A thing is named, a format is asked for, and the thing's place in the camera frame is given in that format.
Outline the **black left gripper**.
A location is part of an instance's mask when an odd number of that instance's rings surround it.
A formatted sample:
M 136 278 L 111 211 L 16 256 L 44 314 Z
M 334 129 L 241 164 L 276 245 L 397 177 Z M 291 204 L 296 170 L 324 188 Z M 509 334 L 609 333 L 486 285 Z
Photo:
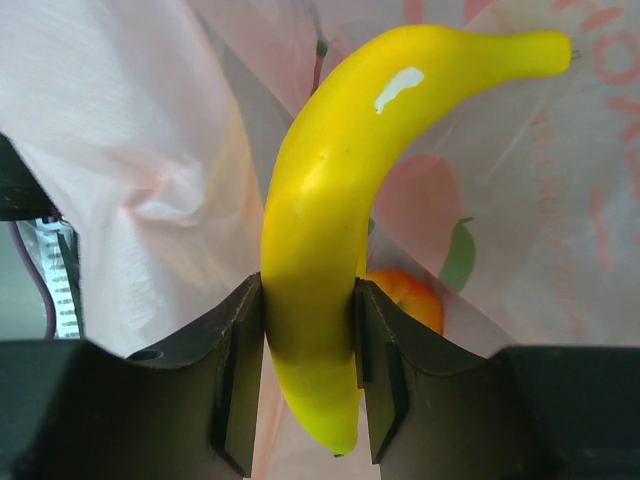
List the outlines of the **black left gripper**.
M 45 193 L 9 139 L 1 135 L 1 221 L 59 220 L 60 211 Z

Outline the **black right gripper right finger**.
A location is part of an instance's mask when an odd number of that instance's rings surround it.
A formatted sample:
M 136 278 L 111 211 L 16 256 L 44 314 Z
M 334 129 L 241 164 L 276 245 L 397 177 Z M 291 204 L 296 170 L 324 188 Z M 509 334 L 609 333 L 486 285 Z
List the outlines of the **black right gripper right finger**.
M 635 479 L 639 352 L 506 347 L 482 358 L 353 294 L 357 377 L 384 479 Z

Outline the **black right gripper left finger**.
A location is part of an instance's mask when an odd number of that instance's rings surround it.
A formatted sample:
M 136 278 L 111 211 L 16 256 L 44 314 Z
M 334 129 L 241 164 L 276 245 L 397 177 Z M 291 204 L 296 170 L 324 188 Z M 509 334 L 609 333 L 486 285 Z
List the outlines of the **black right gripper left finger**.
M 2 477 L 249 477 L 263 345 L 255 274 L 126 358 L 88 340 L 3 342 Z

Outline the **pink peach plastic bag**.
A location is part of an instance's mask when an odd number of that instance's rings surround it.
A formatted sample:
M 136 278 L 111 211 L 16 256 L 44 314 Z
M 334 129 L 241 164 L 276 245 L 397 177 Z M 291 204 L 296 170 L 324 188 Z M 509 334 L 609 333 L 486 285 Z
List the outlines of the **pink peach plastic bag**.
M 401 24 L 558 29 L 560 78 L 469 100 L 400 157 L 369 265 L 440 290 L 448 339 L 639 343 L 635 1 L 5 1 L 1 130 L 81 237 L 90 338 L 175 331 L 258 265 L 291 118 Z

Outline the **red apple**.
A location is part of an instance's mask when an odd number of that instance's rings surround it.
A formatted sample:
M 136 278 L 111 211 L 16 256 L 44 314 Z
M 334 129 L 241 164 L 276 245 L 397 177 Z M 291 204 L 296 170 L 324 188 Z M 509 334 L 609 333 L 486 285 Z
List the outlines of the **red apple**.
M 439 335 L 443 334 L 443 306 L 429 286 L 393 269 L 371 271 L 366 279 L 374 282 L 406 314 Z

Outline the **single yellow banana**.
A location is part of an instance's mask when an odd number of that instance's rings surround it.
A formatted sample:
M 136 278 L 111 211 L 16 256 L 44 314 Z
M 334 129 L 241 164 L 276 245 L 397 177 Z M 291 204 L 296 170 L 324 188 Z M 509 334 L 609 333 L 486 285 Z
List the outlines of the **single yellow banana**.
M 260 273 L 277 380 L 303 430 L 333 455 L 358 440 L 351 299 L 375 196 L 402 152 L 464 100 L 566 72 L 558 31 L 487 34 L 404 25 L 320 84 L 281 144 L 263 217 Z

